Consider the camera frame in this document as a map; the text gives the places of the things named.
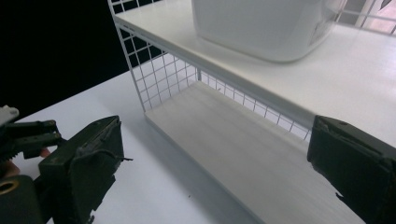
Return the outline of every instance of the white shelf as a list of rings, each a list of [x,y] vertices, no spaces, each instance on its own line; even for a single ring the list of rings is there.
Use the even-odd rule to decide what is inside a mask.
[[[269,63],[195,33],[191,0],[164,0],[116,16],[150,42],[220,76],[307,128],[341,119],[396,147],[396,38],[337,25],[295,63]]]
[[[363,223],[306,160],[308,143],[206,84],[146,117],[265,223]]]

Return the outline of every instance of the robotic arm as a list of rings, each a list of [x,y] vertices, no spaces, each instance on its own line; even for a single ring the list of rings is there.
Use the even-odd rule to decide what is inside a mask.
[[[16,175],[0,180],[0,220],[42,224],[52,218],[56,224],[92,223],[91,211],[115,182],[120,163],[131,161],[123,155],[120,118],[99,119],[66,141],[54,120],[12,123],[18,113],[8,116],[10,110],[3,108],[0,113],[0,163],[20,152],[29,159],[39,156],[44,147],[57,148],[38,164],[37,179]]]

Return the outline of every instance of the white table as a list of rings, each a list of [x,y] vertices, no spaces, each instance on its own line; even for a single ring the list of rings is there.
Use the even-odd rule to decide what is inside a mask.
[[[113,115],[122,122],[125,157],[134,161],[121,164],[94,223],[260,223],[149,125],[129,72],[19,121],[55,119],[69,139]],[[36,178],[41,160],[20,154],[14,162],[22,174]]]

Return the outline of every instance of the white tabletop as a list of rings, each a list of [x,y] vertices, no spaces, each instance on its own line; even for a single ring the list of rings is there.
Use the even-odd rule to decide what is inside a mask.
[[[260,223],[145,119],[130,73],[19,121],[55,119],[69,139],[89,123],[119,115],[125,157],[116,182],[94,212],[94,223]],[[41,159],[14,159],[38,176]]]
[[[191,0],[160,1],[120,13],[116,21],[306,128],[322,115],[396,147],[395,37],[337,25],[303,59],[269,63],[199,37]]]

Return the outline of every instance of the wire mesh panel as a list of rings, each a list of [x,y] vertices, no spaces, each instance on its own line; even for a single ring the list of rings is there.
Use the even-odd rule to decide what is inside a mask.
[[[153,4],[158,1],[160,0],[107,0],[110,12],[113,16],[118,13],[128,11],[137,7],[142,7],[148,4]],[[129,69],[133,74],[134,84],[136,86],[136,89],[138,90],[137,80],[134,75],[134,68],[140,66],[143,63],[151,62],[155,58],[162,57],[165,52],[159,48],[154,47],[147,41],[133,35],[133,32],[126,28],[122,29],[122,27],[116,24],[116,29]],[[155,74],[156,73],[153,71],[151,72],[151,74],[147,75],[147,77],[151,77],[150,75],[153,75],[152,77],[154,77],[155,80]],[[152,104],[148,102],[146,98],[151,99],[152,97],[156,97],[158,98],[159,102],[162,100],[159,90],[157,90],[156,96],[149,97],[149,94],[153,94],[153,92],[155,92],[155,87],[156,86],[150,86],[149,89],[147,89],[146,91],[141,91],[141,93],[139,94],[140,103],[145,110],[148,107],[152,107]]]
[[[311,138],[311,131],[309,129],[280,114],[268,105],[260,103],[253,97],[248,96],[247,94],[238,90],[236,87],[233,87],[229,84],[224,83],[220,79],[210,76],[206,72],[201,71],[201,76],[202,82],[217,90],[219,93],[228,96],[240,105],[243,105],[245,108],[256,112],[257,114],[263,116],[266,119],[269,119],[278,126],[288,130],[291,133],[294,133],[298,137],[309,142]]]
[[[197,80],[196,68],[117,26],[144,110],[152,109]]]
[[[396,35],[396,1],[347,0],[339,22],[364,30]]]

